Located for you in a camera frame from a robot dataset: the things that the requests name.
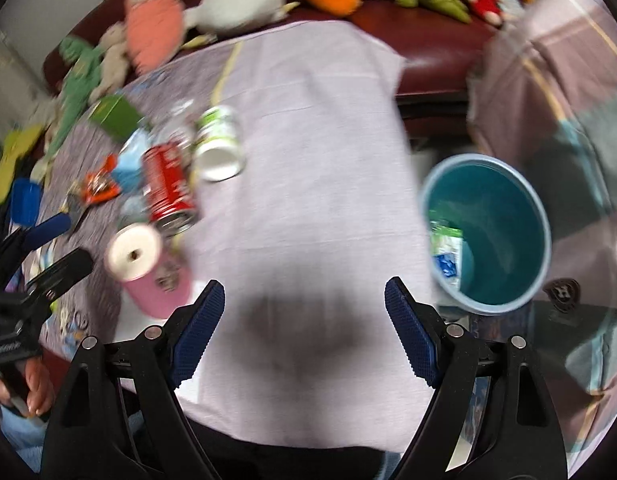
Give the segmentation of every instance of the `white wall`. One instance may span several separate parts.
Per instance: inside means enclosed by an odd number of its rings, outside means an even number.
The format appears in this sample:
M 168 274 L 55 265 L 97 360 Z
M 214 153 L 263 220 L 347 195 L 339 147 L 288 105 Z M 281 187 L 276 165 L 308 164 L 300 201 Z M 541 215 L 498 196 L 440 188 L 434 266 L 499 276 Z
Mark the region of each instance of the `white wall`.
M 36 73 L 47 54 L 102 0 L 8 0 L 0 30 Z
M 0 39 L 0 140 L 16 124 L 23 125 L 38 99 L 46 97 L 37 81 Z

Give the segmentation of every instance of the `paper towel roll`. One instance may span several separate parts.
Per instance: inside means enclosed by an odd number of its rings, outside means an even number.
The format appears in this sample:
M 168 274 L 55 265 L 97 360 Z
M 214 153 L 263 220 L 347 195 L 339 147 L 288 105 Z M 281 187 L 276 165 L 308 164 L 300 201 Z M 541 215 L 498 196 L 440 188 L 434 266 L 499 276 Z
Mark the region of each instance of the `paper towel roll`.
M 131 224 L 106 248 L 109 274 L 149 316 L 165 319 L 191 293 L 191 271 L 168 251 L 159 232 L 148 224 Z

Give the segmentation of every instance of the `beige stuffed animal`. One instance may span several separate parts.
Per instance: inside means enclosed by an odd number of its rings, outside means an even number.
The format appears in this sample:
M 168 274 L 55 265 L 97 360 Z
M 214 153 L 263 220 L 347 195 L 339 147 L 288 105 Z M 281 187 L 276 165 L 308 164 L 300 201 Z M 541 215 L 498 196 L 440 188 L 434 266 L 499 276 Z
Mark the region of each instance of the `beige stuffed animal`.
M 104 95 L 111 94 L 124 86 L 130 67 L 126 57 L 126 26 L 122 22 L 111 25 L 102 34 L 98 47 L 105 53 L 102 60 L 102 79 L 91 92 L 88 99 L 90 105 Z

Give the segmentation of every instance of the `green box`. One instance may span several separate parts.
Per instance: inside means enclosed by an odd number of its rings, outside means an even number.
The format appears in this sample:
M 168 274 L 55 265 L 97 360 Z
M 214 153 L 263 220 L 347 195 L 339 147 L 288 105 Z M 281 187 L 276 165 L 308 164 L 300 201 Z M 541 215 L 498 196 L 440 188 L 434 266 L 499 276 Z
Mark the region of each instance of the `green box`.
M 123 144 L 138 129 L 142 114 L 122 95 L 102 97 L 88 119 L 101 126 L 115 142 Z

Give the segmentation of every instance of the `human hand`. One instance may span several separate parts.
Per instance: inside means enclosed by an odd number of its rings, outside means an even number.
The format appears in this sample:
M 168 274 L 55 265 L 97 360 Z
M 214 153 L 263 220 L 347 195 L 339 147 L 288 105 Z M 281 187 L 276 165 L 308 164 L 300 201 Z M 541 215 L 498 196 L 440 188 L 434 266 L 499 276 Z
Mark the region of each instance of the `human hand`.
M 43 415 L 50 410 L 55 401 L 55 391 L 50 382 L 48 368 L 41 357 L 32 357 L 24 365 L 24 378 L 29 387 L 26 405 L 31 415 Z M 0 379 L 0 402 L 5 406 L 12 406 L 11 396 L 2 379 Z

